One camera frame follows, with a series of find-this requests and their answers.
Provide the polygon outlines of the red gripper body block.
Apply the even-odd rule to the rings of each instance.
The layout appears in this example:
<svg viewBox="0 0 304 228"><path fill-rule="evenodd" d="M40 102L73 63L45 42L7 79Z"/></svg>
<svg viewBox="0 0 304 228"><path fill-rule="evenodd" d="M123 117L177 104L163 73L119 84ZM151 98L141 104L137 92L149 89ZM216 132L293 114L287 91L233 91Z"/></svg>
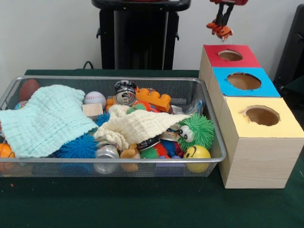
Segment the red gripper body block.
<svg viewBox="0 0 304 228"><path fill-rule="evenodd" d="M210 1L214 2L215 4L231 3L231 4L239 5L239 6L243 6L248 2L248 0L210 0Z"/></svg>

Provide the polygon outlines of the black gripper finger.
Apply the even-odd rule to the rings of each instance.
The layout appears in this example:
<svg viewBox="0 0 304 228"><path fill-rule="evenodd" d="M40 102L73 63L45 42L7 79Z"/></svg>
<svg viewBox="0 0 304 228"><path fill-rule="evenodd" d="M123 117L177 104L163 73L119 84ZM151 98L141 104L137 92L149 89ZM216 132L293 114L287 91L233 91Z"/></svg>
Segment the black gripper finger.
<svg viewBox="0 0 304 228"><path fill-rule="evenodd" d="M226 11L226 24L228 23L229 17L230 17L231 12L234 8L234 4L227 4L227 6L228 6L228 9Z"/></svg>
<svg viewBox="0 0 304 228"><path fill-rule="evenodd" d="M219 4L218 13L217 13L217 16L216 16L216 24L221 24L222 23L223 9L224 9L224 4Z"/></svg>

